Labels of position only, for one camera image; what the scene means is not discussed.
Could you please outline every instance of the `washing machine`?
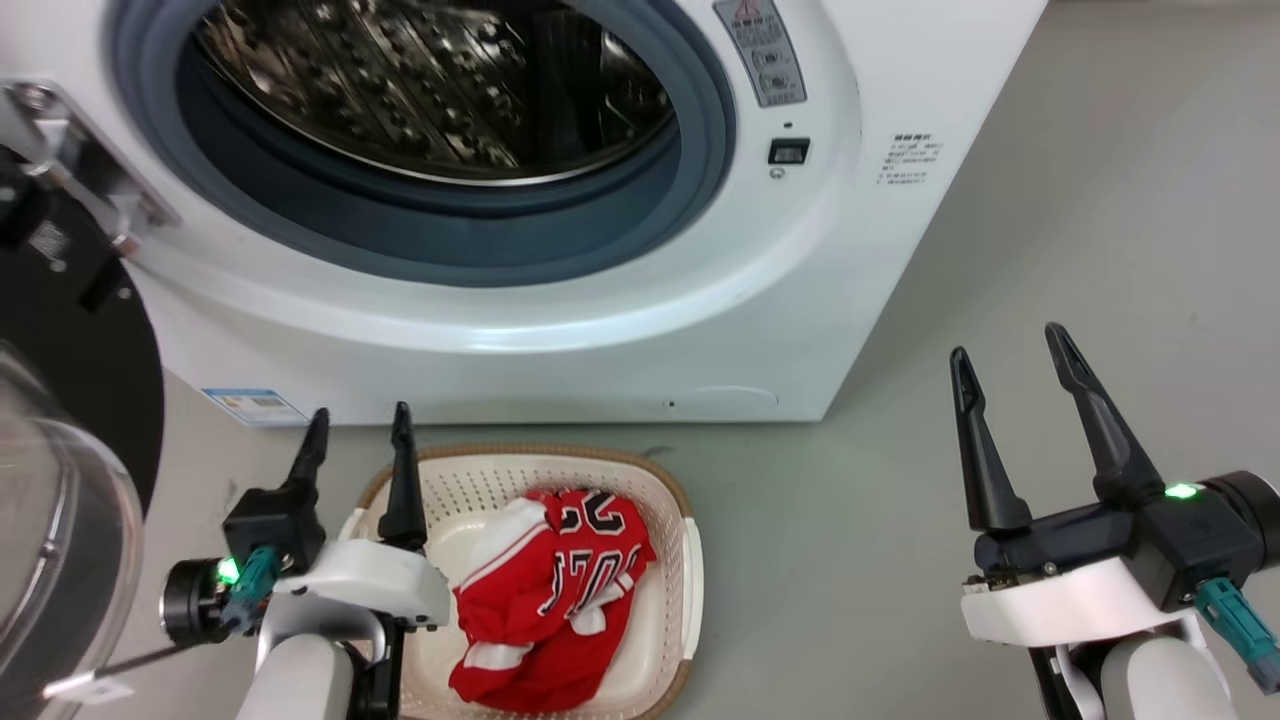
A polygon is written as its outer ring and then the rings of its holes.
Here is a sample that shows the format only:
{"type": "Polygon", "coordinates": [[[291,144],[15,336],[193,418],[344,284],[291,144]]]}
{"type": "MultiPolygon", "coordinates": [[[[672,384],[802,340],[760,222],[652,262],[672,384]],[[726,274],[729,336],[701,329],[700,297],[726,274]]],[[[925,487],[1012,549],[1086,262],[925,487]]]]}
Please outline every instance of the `washing machine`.
{"type": "Polygon", "coordinates": [[[814,421],[1043,4],[6,0],[0,143],[247,424],[814,421]]]}

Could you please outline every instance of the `clothes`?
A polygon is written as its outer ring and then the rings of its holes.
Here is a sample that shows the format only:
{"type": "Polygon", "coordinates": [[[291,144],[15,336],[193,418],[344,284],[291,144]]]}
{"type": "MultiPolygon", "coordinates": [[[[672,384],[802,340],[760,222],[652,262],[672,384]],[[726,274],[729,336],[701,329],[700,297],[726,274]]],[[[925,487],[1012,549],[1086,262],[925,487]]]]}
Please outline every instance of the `clothes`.
{"type": "Polygon", "coordinates": [[[586,702],[653,560],[644,520],[625,498],[567,491],[511,502],[485,527],[453,591],[471,644],[449,685],[467,702],[516,712],[586,702]]]}

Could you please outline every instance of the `floor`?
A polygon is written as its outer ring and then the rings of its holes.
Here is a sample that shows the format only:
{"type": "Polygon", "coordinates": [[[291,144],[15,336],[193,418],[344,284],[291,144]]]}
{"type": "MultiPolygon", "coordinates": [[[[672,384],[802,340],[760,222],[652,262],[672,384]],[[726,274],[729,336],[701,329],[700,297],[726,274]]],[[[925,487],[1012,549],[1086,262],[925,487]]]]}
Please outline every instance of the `floor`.
{"type": "MultiPolygon", "coordinates": [[[[695,671],[671,717],[1041,716],[1025,655],[972,641],[959,611],[974,536],[946,373],[956,345],[969,347],[1009,474],[1037,514],[1089,502],[1093,474],[1046,320],[1073,331],[1166,478],[1280,477],[1280,79],[1251,69],[1276,67],[1267,38],[1280,22],[1116,13],[1051,10],[824,423],[421,429],[422,446],[643,452],[685,484],[708,589],[695,671]]],[[[122,656],[163,644],[164,571],[220,555],[223,514],[246,487],[279,483],[300,438],[243,428],[169,379],[122,656]]],[[[320,498],[330,528],[389,456],[383,429],[334,432],[320,498]]],[[[1280,573],[1252,579],[1248,594],[1280,625],[1280,573]]],[[[1213,647],[1240,716],[1274,717],[1280,701],[1213,647]]],[[[233,717],[252,655],[248,641],[193,650],[138,671],[133,701],[83,717],[233,717]]]]}

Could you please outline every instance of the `brown basket rim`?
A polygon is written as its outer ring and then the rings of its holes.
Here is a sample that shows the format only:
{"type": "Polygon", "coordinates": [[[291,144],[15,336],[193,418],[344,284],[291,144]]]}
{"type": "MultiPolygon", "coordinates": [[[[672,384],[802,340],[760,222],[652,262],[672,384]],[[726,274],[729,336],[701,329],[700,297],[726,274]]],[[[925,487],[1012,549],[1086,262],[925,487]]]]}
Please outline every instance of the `brown basket rim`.
{"type": "MultiPolygon", "coordinates": [[[[685,518],[694,516],[694,509],[689,503],[689,496],[685,493],[685,488],[667,471],[666,468],[634,452],[625,452],[622,450],[609,450],[604,447],[588,447],[580,445],[556,445],[556,443],[470,443],[470,445],[445,445],[440,447],[431,447],[428,450],[421,450],[417,454],[419,464],[426,460],[440,460],[444,457],[462,457],[468,455],[561,455],[568,457],[582,457],[586,460],[604,460],[607,462],[622,462],[625,465],[635,465],[641,470],[648,471],[653,477],[658,478],[663,486],[666,486],[667,492],[675,498],[676,505],[680,507],[680,514],[685,518]]],[[[383,486],[387,484],[392,477],[392,466],[387,465],[378,471],[369,480],[369,486],[365,492],[361,493],[360,501],[356,507],[360,510],[369,510],[372,505],[374,498],[381,492],[383,486]]],[[[632,720],[655,720],[659,715],[666,712],[675,705],[680,693],[685,691],[685,684],[689,683],[689,673],[692,669],[692,660],[681,660],[676,666],[676,675],[671,679],[671,684],[667,685],[667,692],[653,703],[649,710],[643,714],[636,715],[632,720]]],[[[429,717],[422,717],[419,720],[431,720],[429,717]]]]}

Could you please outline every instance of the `teal connector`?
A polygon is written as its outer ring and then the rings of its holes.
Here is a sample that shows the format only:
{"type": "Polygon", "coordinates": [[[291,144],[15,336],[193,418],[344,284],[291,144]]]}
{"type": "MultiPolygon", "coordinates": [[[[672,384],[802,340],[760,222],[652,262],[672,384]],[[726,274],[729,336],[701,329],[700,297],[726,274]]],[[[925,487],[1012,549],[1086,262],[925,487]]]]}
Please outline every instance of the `teal connector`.
{"type": "Polygon", "coordinates": [[[1202,584],[1196,596],[1196,610],[1244,660],[1249,676],[1263,694],[1280,692],[1280,647],[1276,647],[1276,635],[1230,580],[1215,578],[1202,584]]]}
{"type": "Polygon", "coordinates": [[[239,580],[232,587],[232,597],[223,607],[221,626],[228,633],[252,629],[262,611],[262,602],[270,597],[275,580],[280,578],[280,557],[274,547],[260,547],[248,556],[239,580]]]}

